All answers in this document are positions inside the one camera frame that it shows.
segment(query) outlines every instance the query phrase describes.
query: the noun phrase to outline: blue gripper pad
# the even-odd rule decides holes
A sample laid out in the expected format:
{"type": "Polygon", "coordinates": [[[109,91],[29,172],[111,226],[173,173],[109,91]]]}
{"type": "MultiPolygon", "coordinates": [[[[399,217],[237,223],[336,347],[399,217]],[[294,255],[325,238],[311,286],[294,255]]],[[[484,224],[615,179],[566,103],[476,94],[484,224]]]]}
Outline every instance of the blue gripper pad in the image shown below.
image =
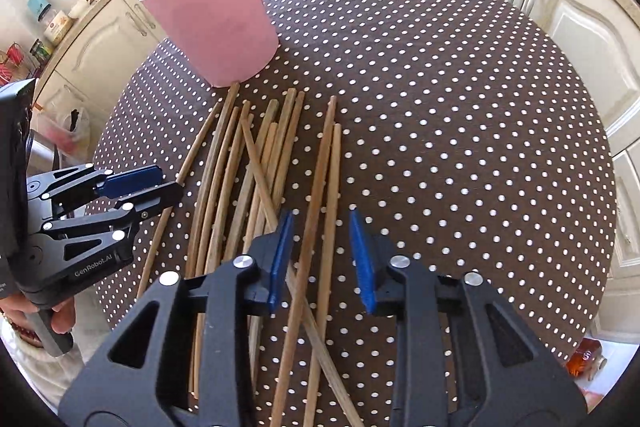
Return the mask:
{"type": "Polygon", "coordinates": [[[98,196],[113,200],[160,184],[162,184],[162,169],[157,165],[149,165],[108,176],[101,185],[98,185],[96,192],[98,196]]]}
{"type": "Polygon", "coordinates": [[[376,302],[375,273],[372,256],[375,246],[365,230],[362,216],[357,210],[349,213],[349,238],[351,241],[351,256],[356,263],[356,275],[360,287],[360,298],[367,313],[373,314],[376,302]]]}
{"type": "Polygon", "coordinates": [[[275,311],[281,302],[282,287],[284,286],[287,266],[289,266],[289,259],[291,258],[291,250],[293,248],[293,214],[291,211],[280,218],[278,229],[275,233],[279,234],[279,238],[273,264],[271,265],[269,298],[267,300],[271,313],[275,311]]]}

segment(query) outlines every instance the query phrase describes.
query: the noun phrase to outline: pink cylindrical container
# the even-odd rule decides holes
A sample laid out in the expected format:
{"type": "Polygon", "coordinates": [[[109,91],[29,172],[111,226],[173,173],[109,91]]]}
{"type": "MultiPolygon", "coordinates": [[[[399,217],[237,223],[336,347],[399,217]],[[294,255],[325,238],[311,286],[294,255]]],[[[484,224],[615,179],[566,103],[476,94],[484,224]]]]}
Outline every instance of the pink cylindrical container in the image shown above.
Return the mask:
{"type": "Polygon", "coordinates": [[[278,47],[262,0],[140,1],[214,87],[251,78],[278,47]]]}

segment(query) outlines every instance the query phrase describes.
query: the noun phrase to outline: pile of chopsticks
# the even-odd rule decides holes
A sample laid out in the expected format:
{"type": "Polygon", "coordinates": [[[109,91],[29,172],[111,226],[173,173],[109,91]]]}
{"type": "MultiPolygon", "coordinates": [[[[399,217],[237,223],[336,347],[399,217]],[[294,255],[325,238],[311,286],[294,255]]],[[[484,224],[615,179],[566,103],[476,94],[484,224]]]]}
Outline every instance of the pile of chopsticks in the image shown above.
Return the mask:
{"type": "MultiPolygon", "coordinates": [[[[220,112],[218,113],[219,105],[216,105],[210,112],[178,174],[178,182],[184,183],[187,173],[191,169],[191,163],[212,126],[212,122],[217,117],[218,121],[204,164],[204,172],[193,213],[187,263],[184,270],[185,277],[199,277],[213,272],[220,263],[233,259],[239,253],[246,253],[254,237],[273,232],[278,224],[277,215],[286,186],[305,93],[289,89],[284,97],[282,110],[277,121],[280,102],[270,100],[254,140],[252,135],[254,116],[250,114],[249,101],[245,100],[242,107],[234,107],[238,90],[238,84],[230,87],[220,112]],[[245,149],[249,156],[249,166],[247,174],[242,180],[233,218],[227,229],[227,213],[230,208],[231,193],[245,149]]],[[[304,324],[306,334],[313,347],[303,427],[311,427],[314,424],[321,369],[351,426],[363,427],[362,420],[344,388],[342,379],[324,343],[339,197],[342,137],[340,124],[334,122],[335,111],[336,98],[332,96],[325,114],[311,197],[306,211],[305,228],[298,258],[298,273],[294,272],[291,265],[287,271],[287,285],[292,301],[289,307],[287,332],[280,359],[278,384],[273,400],[271,427],[280,427],[282,423],[290,371],[294,362],[296,341],[301,324],[304,324]],[[318,309],[314,318],[306,301],[306,284],[311,267],[312,249],[316,242],[325,185],[327,196],[324,239],[319,277],[318,309]]],[[[150,281],[149,275],[153,261],[158,246],[161,244],[162,234],[170,214],[171,209],[166,209],[159,220],[139,283],[138,297],[142,295],[150,281]]],[[[204,324],[202,319],[202,316],[198,317],[196,324],[191,366],[190,391],[195,397],[198,397],[204,324]]],[[[249,346],[254,387],[257,379],[261,330],[260,317],[251,317],[249,346]]]]}

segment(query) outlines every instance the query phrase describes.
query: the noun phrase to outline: bottle of orange liquid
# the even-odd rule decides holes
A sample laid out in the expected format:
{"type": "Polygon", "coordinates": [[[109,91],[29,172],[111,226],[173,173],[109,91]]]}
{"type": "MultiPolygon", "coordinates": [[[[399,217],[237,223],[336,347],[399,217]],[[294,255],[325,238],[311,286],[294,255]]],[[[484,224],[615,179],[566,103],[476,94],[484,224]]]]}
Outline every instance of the bottle of orange liquid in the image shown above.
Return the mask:
{"type": "Polygon", "coordinates": [[[582,339],[573,356],[566,363],[566,368],[572,377],[578,378],[586,375],[588,380],[593,380],[596,373],[607,363],[602,356],[602,344],[594,339],[582,339]]]}

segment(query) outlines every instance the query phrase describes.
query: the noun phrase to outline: table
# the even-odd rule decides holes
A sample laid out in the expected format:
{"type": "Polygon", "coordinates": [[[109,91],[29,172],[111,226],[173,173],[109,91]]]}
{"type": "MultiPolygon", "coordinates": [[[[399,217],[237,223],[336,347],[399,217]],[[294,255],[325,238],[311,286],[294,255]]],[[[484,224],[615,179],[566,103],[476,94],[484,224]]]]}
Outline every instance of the table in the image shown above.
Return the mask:
{"type": "MultiPolygon", "coordinates": [[[[250,100],[258,117],[287,88],[306,91],[284,194],[285,206],[299,213],[299,234],[323,112],[338,95],[344,158],[327,343],[365,425],[384,423],[390,410],[394,321],[364,314],[348,248],[350,206],[431,270],[460,277],[477,269],[567,360],[604,291],[616,205],[602,124],[562,51],[505,0],[264,1],[281,45],[242,84],[238,103],[250,100]]],[[[207,109],[225,92],[164,41],[124,91],[96,165],[118,171],[156,162],[174,178],[207,109]]],[[[154,278],[184,269],[207,147],[170,220],[154,278]]],[[[112,325],[131,306],[154,227],[155,220],[143,225],[137,261],[98,285],[112,325]]],[[[318,267],[316,256],[310,302],[318,267]]],[[[276,314],[262,336],[261,425],[268,424],[286,320],[286,311],[276,314]]],[[[301,425],[304,411],[310,349],[302,330],[298,342],[288,426],[301,425]]],[[[453,382],[449,389],[454,401],[453,382]]],[[[324,380],[321,393],[316,422],[346,425],[324,380]]]]}

